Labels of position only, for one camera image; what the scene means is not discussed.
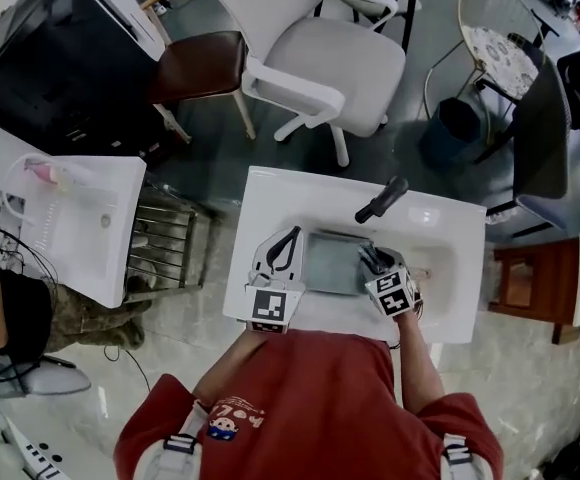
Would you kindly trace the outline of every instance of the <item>washbasin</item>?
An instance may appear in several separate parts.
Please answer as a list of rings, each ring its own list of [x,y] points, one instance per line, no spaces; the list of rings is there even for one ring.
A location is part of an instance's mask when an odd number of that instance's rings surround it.
[[[244,284],[257,247],[274,233],[301,226],[372,240],[399,251],[419,279],[428,343],[472,339],[481,286],[486,209],[461,201],[407,192],[382,218],[365,224],[355,213],[380,185],[316,174],[251,167],[232,256],[224,314],[238,317]],[[290,328],[353,333],[396,341],[395,325],[367,296],[306,291]]]
[[[59,283],[106,307],[118,307],[145,162],[129,157],[53,159],[82,166],[92,177],[84,185],[58,186],[32,171],[17,173],[17,194],[25,199],[21,239],[47,258]]]

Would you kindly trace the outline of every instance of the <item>red t-shirt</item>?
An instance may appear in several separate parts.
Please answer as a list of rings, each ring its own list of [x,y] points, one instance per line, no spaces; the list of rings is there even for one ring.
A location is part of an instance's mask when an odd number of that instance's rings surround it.
[[[168,416],[169,433],[179,431],[190,410],[191,397],[184,398],[178,406],[168,402],[179,413]],[[128,426],[137,430],[132,420]],[[124,440],[132,440],[127,430],[115,452],[121,480],[138,460],[124,456]],[[143,440],[152,441],[143,449],[167,437],[164,430],[161,425],[161,434],[148,439],[144,432]],[[491,465],[494,479],[501,478],[501,448],[471,395],[447,395],[415,416],[395,402],[385,344],[290,331],[271,335],[213,407],[198,435],[201,480],[438,480],[446,433],[464,436]]]

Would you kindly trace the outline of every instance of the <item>blue trash bin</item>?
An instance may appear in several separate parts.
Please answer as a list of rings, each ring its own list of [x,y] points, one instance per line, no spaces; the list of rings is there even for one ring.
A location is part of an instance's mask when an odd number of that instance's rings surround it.
[[[419,141],[421,156],[431,167],[447,169],[464,158],[480,134],[481,120],[472,107],[448,98],[439,103]]]

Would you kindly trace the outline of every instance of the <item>floor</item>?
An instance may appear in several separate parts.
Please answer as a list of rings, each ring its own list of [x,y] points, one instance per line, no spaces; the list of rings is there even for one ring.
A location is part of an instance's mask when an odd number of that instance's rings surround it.
[[[425,129],[422,111],[423,79],[430,66],[459,39],[456,0],[421,0],[415,18],[407,67],[391,105],[389,124],[370,139],[347,136],[352,163],[340,172],[327,127],[297,131],[289,144],[277,144],[272,133],[291,115],[261,102],[248,101],[256,141],[249,141],[229,98],[214,98],[181,105],[178,118],[193,135],[189,148],[162,165],[157,174],[197,201],[227,210],[211,254],[204,289],[197,294],[162,299],[144,317],[146,343],[135,357],[151,384],[163,373],[176,375],[193,386],[234,340],[241,326],[221,314],[240,199],[250,165],[265,165],[345,176],[385,183],[394,173],[406,176],[413,190],[495,205],[509,199],[511,153],[503,150],[479,168],[450,173],[427,168],[419,155],[417,139]],[[186,0],[166,15],[173,37],[230,28],[231,22],[216,0]],[[532,2],[533,6],[541,4]],[[398,20],[386,34],[400,40]],[[566,22],[554,18],[562,29],[559,41],[548,40],[555,58],[580,47]],[[437,102],[456,93],[469,71],[467,53],[455,53],[452,61],[435,73],[430,99]],[[493,95],[486,95],[491,109],[501,109]],[[572,201],[568,234],[580,231],[580,134],[571,140]],[[518,215],[505,225],[488,229],[488,239],[507,241],[513,227],[534,222]],[[547,233],[533,240],[559,238]],[[482,282],[482,304],[496,283],[490,254]],[[551,326],[480,311],[473,341],[446,345],[439,370],[448,391],[473,393],[499,437],[506,454],[506,480],[521,480],[529,470],[580,431],[580,340],[571,345],[550,344]],[[76,362],[93,382],[93,388],[70,397],[28,399],[43,404],[84,439],[110,455],[123,424],[144,399],[147,388],[137,366],[122,354],[109,362],[100,348],[72,346],[61,357]],[[398,371],[398,356],[395,355]]]

